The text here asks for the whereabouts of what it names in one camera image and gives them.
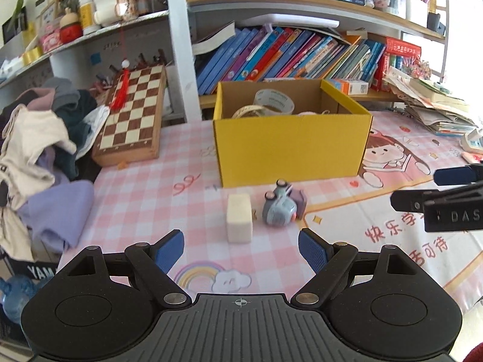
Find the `blue purple toy car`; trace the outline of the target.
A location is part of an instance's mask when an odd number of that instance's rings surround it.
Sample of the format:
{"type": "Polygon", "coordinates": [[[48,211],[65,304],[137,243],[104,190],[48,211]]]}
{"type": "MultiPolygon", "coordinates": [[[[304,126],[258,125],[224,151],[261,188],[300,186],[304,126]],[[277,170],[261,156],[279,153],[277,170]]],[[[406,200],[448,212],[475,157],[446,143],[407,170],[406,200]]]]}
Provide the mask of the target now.
{"type": "Polygon", "coordinates": [[[303,190],[297,190],[291,183],[278,179],[273,191],[264,194],[262,219],[272,227],[285,227],[300,220],[308,203],[303,190]]]}

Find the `clear packing tape roll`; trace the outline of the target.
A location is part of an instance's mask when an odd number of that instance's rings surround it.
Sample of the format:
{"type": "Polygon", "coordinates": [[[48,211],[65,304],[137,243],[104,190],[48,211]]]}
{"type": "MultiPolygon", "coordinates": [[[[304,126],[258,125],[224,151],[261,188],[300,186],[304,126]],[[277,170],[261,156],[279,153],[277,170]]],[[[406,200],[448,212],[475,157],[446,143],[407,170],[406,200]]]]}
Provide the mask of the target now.
{"type": "Polygon", "coordinates": [[[263,116],[290,115],[295,109],[289,96],[274,89],[259,90],[254,96],[254,105],[261,107],[263,116]]]}

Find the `orange white small carton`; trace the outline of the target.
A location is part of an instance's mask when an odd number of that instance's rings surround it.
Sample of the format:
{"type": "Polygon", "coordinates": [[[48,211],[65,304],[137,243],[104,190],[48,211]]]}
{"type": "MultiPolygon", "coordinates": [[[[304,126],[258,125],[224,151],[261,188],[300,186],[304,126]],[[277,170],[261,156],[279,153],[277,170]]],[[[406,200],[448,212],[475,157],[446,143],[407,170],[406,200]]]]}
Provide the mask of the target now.
{"type": "Polygon", "coordinates": [[[332,86],[348,96],[365,96],[368,94],[369,85],[367,82],[357,79],[328,79],[332,86]]]}

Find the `pink plush pig toy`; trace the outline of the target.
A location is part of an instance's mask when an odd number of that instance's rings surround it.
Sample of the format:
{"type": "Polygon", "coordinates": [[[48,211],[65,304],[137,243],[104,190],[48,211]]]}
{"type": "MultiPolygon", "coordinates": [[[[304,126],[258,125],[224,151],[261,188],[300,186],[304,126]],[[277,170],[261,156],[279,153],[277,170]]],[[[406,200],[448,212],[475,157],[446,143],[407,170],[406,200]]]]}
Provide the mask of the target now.
{"type": "Polygon", "coordinates": [[[300,116],[310,116],[310,115],[324,115],[325,113],[315,113],[315,112],[312,112],[312,111],[306,111],[306,112],[301,112],[300,116]]]}

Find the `pink checkered table mat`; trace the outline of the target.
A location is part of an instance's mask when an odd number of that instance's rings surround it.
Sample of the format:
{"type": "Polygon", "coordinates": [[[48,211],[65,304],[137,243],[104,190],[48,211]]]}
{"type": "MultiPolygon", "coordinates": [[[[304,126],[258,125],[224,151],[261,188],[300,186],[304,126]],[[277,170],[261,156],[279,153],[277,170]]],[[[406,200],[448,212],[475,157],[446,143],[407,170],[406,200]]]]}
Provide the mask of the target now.
{"type": "Polygon", "coordinates": [[[80,247],[121,252],[183,232],[174,281],[189,294],[294,294],[313,272],[298,252],[300,229],[363,251],[402,248],[460,305],[482,296],[481,232],[428,233],[420,213],[393,210],[399,189],[430,189],[440,168],[463,165],[459,142],[391,112],[376,112],[369,165],[356,176],[298,182],[276,176],[265,186],[224,189],[209,122],[161,132],[158,159],[105,168],[95,182],[80,247]]]}

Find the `stack of papers and books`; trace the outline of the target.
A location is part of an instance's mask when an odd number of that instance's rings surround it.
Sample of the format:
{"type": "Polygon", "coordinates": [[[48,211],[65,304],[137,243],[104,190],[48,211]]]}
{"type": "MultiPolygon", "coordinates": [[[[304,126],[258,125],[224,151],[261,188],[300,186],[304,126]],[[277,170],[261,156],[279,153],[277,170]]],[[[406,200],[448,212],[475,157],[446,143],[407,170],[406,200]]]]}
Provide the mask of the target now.
{"type": "Polygon", "coordinates": [[[412,78],[392,66],[383,81],[405,103],[405,111],[436,135],[463,136],[482,127],[482,117],[474,108],[431,82],[412,78]]]}

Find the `white foam block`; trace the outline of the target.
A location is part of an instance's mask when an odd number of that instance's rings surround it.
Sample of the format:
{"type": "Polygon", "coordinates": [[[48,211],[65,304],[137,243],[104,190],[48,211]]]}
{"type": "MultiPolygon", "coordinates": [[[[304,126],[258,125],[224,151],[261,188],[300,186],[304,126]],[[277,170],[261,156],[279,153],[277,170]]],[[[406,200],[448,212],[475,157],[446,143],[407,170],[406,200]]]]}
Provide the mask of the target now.
{"type": "Polygon", "coordinates": [[[229,195],[226,223],[227,238],[230,243],[250,243],[252,241],[253,217],[250,195],[229,195]]]}

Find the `row of leaning books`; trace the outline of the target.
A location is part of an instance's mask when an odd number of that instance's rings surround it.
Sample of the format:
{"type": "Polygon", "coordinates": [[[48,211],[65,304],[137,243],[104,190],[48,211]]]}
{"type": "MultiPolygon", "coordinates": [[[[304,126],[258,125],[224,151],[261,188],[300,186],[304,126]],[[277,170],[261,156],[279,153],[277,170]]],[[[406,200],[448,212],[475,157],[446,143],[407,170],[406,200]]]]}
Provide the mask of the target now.
{"type": "Polygon", "coordinates": [[[192,51],[201,96],[215,93],[220,82],[324,78],[385,91],[392,68],[411,78],[430,77],[421,47],[366,31],[228,24],[194,44],[192,51]]]}

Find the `red white round doll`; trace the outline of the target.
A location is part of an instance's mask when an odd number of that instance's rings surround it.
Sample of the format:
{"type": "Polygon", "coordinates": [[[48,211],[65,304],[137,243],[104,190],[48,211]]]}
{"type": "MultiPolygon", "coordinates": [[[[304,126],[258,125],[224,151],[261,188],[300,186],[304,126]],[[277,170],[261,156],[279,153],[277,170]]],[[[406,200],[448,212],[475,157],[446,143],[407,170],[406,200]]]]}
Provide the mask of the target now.
{"type": "Polygon", "coordinates": [[[78,14],[70,8],[65,9],[64,16],[60,20],[60,39],[62,44],[71,43],[81,38],[84,34],[78,14]]]}

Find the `yellow cardboard box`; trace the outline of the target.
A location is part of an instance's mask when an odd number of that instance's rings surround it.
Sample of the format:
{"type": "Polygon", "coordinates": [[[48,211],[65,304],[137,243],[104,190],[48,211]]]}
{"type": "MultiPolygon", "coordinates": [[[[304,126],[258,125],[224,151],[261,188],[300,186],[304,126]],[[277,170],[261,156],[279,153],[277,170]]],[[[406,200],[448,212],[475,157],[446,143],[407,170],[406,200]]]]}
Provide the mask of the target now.
{"type": "Polygon", "coordinates": [[[356,176],[371,131],[366,108],[320,79],[221,82],[213,117],[224,188],[356,176]],[[290,115],[233,119],[255,94],[274,89],[295,104],[290,115]],[[300,116],[312,111],[324,115],[300,116]]]}

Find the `wooden chess board box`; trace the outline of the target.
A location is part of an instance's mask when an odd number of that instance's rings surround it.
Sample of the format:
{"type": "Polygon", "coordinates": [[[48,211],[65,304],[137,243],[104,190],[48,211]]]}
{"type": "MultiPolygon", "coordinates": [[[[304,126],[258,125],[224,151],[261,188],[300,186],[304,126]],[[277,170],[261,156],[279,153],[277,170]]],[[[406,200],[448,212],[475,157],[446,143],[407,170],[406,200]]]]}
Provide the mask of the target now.
{"type": "MultiPolygon", "coordinates": [[[[120,76],[108,92],[108,106],[121,86],[120,76]]],[[[92,160],[109,167],[158,158],[165,89],[163,65],[131,70],[125,105],[121,111],[110,110],[95,139],[92,160]]]]}

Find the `blue water bottle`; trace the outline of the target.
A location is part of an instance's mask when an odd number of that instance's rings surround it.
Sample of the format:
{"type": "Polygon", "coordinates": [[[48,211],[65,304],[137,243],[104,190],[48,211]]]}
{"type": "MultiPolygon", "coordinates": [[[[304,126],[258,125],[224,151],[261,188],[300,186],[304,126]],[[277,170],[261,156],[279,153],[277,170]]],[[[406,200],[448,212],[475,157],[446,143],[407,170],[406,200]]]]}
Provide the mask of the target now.
{"type": "Polygon", "coordinates": [[[24,307],[50,279],[51,277],[47,277],[38,283],[25,275],[14,275],[8,280],[0,279],[1,305],[7,318],[15,324],[20,324],[24,307]]]}

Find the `white power strip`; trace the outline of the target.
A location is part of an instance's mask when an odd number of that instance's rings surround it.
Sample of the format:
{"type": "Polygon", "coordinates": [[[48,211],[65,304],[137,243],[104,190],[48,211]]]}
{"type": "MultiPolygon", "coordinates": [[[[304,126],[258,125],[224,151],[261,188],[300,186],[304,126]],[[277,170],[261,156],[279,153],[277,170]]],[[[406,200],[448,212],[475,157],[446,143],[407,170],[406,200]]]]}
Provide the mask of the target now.
{"type": "Polygon", "coordinates": [[[467,132],[463,135],[460,145],[468,153],[483,155],[482,141],[483,130],[481,128],[475,128],[471,132],[467,132]]]}

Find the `red tassel ornament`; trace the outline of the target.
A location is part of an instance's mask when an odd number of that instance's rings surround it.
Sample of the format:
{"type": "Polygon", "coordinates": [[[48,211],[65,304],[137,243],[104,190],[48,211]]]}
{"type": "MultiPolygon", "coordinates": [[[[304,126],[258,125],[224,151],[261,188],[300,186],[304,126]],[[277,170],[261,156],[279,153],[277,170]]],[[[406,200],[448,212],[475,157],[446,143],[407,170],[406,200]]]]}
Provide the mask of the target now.
{"type": "Polygon", "coordinates": [[[119,90],[115,93],[115,96],[110,103],[110,110],[112,112],[118,112],[121,111],[125,105],[126,98],[127,98],[127,92],[129,89],[129,66],[130,62],[127,58],[123,59],[121,62],[121,76],[120,76],[120,88],[119,90]]]}

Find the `pile of clothes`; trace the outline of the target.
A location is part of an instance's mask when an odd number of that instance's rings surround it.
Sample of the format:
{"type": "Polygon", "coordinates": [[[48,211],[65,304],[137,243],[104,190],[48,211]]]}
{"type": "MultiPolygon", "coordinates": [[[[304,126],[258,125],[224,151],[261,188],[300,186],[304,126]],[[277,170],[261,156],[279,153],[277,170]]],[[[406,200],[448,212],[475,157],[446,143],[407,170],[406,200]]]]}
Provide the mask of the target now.
{"type": "Polygon", "coordinates": [[[19,261],[78,245],[94,201],[78,162],[109,109],[87,90],[53,77],[1,110],[1,247],[19,261]]]}

